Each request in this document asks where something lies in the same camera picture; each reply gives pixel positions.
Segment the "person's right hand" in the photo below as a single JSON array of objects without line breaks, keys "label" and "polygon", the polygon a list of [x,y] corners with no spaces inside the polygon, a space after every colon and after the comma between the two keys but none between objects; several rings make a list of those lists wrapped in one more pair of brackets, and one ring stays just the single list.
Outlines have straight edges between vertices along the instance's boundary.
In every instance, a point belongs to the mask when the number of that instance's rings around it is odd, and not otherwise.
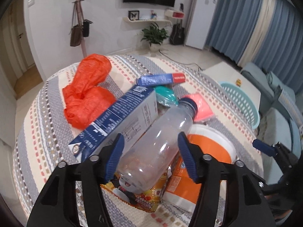
[{"label": "person's right hand", "polygon": [[287,199],[285,196],[279,194],[273,194],[265,196],[276,225],[281,225],[292,213],[293,202]]}]

